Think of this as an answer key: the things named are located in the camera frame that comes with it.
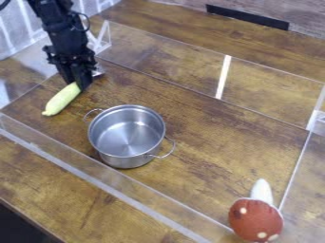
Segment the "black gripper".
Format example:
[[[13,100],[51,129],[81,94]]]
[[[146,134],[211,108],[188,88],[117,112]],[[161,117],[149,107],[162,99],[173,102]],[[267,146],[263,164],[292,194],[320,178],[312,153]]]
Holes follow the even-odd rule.
[[[81,25],[43,25],[51,45],[43,48],[68,84],[77,82],[85,91],[93,84],[94,51],[88,47],[88,29]]]

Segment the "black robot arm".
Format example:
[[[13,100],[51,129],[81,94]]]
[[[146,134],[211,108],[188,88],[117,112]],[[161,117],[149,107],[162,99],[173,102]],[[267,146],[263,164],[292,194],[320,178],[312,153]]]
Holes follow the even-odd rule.
[[[47,61],[57,66],[68,84],[85,91],[97,70],[96,52],[88,47],[88,31],[82,13],[73,10],[72,0],[27,0],[53,45],[45,46]]]

